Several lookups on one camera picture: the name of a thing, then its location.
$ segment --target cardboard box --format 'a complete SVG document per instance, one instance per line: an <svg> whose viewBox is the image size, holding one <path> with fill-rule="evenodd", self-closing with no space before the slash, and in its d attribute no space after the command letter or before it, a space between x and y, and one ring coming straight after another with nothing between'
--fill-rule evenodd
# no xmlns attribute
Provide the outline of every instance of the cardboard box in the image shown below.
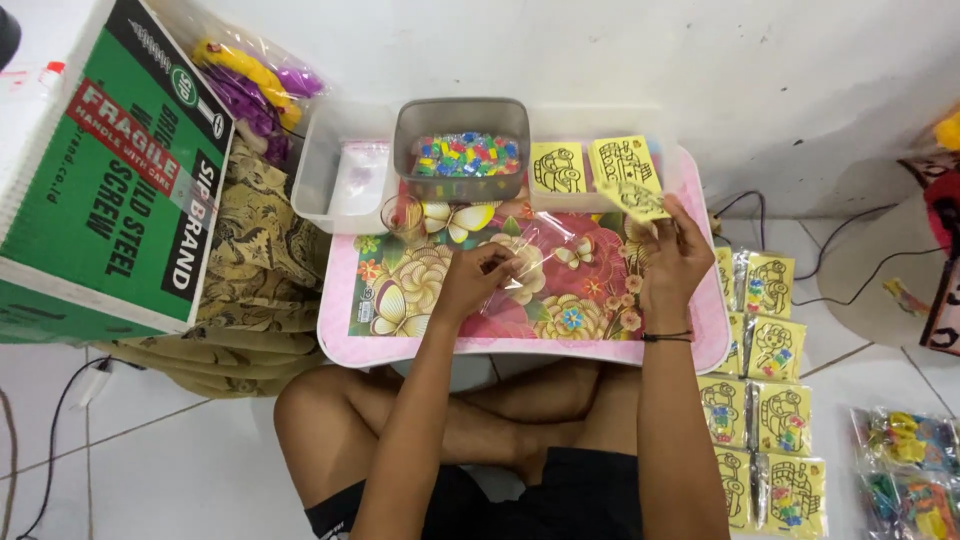
<svg viewBox="0 0 960 540"><path fill-rule="evenodd" d="M138 0L13 0L0 73L0 342L181 332L233 122Z"/></svg>

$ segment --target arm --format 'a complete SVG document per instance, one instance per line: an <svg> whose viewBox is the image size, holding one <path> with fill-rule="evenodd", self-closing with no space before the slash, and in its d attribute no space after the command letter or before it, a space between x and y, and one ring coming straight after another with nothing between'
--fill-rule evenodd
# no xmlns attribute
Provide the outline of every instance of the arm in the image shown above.
<svg viewBox="0 0 960 540"><path fill-rule="evenodd" d="M640 292L649 314L646 331L659 335L689 330L687 305L713 264L709 244L680 202L668 195L663 206L676 229L669 221L657 223L660 239L648 246L654 254ZM648 342L645 351L636 414L644 538L729 539L726 497L690 344Z"/></svg>
<svg viewBox="0 0 960 540"><path fill-rule="evenodd" d="M410 374L380 433L351 538L420 538L440 468L457 330L515 272L513 256L496 244L453 256ZM492 262L499 265L484 274Z"/></svg>

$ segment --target yellow sand art card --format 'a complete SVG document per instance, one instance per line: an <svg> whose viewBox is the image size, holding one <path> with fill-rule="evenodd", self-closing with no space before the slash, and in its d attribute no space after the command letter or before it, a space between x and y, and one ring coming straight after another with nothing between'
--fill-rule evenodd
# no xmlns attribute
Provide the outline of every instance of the yellow sand art card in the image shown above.
<svg viewBox="0 0 960 540"><path fill-rule="evenodd" d="M713 377L698 377L697 384L713 444L747 448L747 384Z"/></svg>
<svg viewBox="0 0 960 540"><path fill-rule="evenodd" d="M727 316L730 317L730 350L723 363L711 373L740 376L743 374L743 313L728 311Z"/></svg>
<svg viewBox="0 0 960 540"><path fill-rule="evenodd" d="M747 259L744 312L789 318L793 266L792 258L750 254Z"/></svg>
<svg viewBox="0 0 960 540"><path fill-rule="evenodd" d="M723 287L723 297L727 301L727 309L736 309L736 295L733 294L733 253L730 248L713 248L717 257L717 270L720 272L720 286Z"/></svg>
<svg viewBox="0 0 960 540"><path fill-rule="evenodd" d="M746 315L744 324L750 343L747 377L796 381L806 326L762 315Z"/></svg>
<svg viewBox="0 0 960 540"><path fill-rule="evenodd" d="M713 447L720 467L720 480L727 495L727 520L733 531L743 530L754 520L753 488L750 484L750 453L721 446Z"/></svg>
<svg viewBox="0 0 960 540"><path fill-rule="evenodd" d="M751 382L754 432L761 452L810 455L810 388L782 382Z"/></svg>
<svg viewBox="0 0 960 540"><path fill-rule="evenodd" d="M761 532L816 540L827 529L824 477L817 457L758 454Z"/></svg>
<svg viewBox="0 0 960 540"><path fill-rule="evenodd" d="M584 149L579 142L535 142L530 145L532 187L554 193L586 193Z"/></svg>
<svg viewBox="0 0 960 540"><path fill-rule="evenodd" d="M597 139L590 144L589 155L598 193L636 221L670 217L663 210L660 179L646 138L636 135Z"/></svg>

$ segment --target black shorts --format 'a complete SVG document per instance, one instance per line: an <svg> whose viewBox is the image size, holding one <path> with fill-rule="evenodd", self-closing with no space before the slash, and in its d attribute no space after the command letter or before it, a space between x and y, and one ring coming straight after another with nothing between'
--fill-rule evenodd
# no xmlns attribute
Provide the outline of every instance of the black shorts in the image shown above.
<svg viewBox="0 0 960 540"><path fill-rule="evenodd" d="M321 540L353 528L364 483L306 510ZM502 503L460 467L442 466L420 538L642 538L636 456L550 448L542 483Z"/></svg>

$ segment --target person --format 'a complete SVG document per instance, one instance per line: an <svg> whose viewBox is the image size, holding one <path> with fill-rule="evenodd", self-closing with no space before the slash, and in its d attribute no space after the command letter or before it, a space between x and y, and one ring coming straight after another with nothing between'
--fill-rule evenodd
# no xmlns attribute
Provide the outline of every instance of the person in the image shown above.
<svg viewBox="0 0 960 540"><path fill-rule="evenodd" d="M713 252L680 202L656 223L639 305L643 368L563 359L450 396L462 321L522 263L495 244L454 255L406 379L322 366L290 382L275 424L321 540L730 538L690 352L687 305ZM492 503L459 464L527 486Z"/></svg>

